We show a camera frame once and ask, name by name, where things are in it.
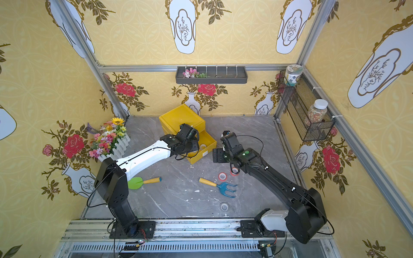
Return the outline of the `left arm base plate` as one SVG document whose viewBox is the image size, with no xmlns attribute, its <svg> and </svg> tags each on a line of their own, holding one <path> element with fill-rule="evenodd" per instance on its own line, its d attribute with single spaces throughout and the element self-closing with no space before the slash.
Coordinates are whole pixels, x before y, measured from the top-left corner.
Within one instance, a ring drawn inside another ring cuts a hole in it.
<svg viewBox="0 0 413 258">
<path fill-rule="evenodd" d="M 140 221 L 137 230 L 132 233 L 125 233 L 123 228 L 115 222 L 109 231 L 110 239 L 152 239 L 156 229 L 155 221 Z"/>
</svg>

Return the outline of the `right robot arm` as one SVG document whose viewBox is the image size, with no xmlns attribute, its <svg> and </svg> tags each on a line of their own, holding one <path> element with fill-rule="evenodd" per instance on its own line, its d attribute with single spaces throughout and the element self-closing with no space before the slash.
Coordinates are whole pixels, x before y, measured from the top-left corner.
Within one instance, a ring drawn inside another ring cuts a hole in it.
<svg viewBox="0 0 413 258">
<path fill-rule="evenodd" d="M 213 150 L 213 162 L 229 163 L 231 168 L 256 178 L 287 208 L 262 210 L 255 217 L 262 230 L 289 232 L 298 242 L 307 244 L 328 222 L 316 189 L 306 190 L 283 176 L 260 153 L 243 148 L 235 133 L 224 131 L 220 141 L 223 147 Z"/>
</svg>

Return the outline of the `yellow three-drawer cabinet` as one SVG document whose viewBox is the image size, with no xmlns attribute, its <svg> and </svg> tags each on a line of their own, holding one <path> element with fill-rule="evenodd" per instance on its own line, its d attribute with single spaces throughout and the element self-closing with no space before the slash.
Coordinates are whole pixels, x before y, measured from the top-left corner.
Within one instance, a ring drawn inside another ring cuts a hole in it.
<svg viewBox="0 0 413 258">
<path fill-rule="evenodd" d="M 182 104 L 159 117 L 165 134 L 175 135 L 180 142 L 176 154 L 195 164 L 217 146 L 217 141 L 206 132 L 206 123 L 188 106 Z"/>
</svg>

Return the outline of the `red tape roll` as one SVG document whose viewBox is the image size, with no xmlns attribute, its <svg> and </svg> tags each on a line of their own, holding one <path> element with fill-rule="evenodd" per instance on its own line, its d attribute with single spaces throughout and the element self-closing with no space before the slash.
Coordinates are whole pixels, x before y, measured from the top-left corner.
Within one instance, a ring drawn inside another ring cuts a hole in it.
<svg viewBox="0 0 413 258">
<path fill-rule="evenodd" d="M 239 170 L 237 168 L 231 168 L 230 174 L 232 176 L 238 176 L 239 175 Z"/>
<path fill-rule="evenodd" d="M 227 180 L 227 175 L 226 173 L 219 173 L 218 178 L 220 181 L 225 182 Z"/>
</svg>

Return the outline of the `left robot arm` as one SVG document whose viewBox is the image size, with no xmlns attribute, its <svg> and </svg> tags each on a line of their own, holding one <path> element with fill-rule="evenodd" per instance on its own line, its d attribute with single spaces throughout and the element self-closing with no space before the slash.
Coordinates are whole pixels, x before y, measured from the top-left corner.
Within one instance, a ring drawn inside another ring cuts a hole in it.
<svg viewBox="0 0 413 258">
<path fill-rule="evenodd" d="M 200 150 L 199 140 L 197 129 L 181 124 L 177 134 L 167 134 L 127 157 L 102 161 L 95 180 L 95 190 L 128 237 L 136 237 L 141 233 L 139 220 L 128 201 L 128 183 L 138 173 L 161 160 L 178 156 L 186 158 L 189 153 L 197 153 Z"/>
</svg>

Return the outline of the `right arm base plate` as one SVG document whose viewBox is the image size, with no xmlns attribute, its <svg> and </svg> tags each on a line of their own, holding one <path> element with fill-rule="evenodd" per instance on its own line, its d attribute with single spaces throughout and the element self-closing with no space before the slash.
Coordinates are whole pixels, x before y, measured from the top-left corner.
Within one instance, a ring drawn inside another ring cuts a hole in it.
<svg viewBox="0 0 413 258">
<path fill-rule="evenodd" d="M 267 230 L 262 223 L 255 220 L 241 220 L 240 227 L 236 231 L 240 232 L 243 238 L 284 238 L 286 236 L 286 232 Z"/>
</svg>

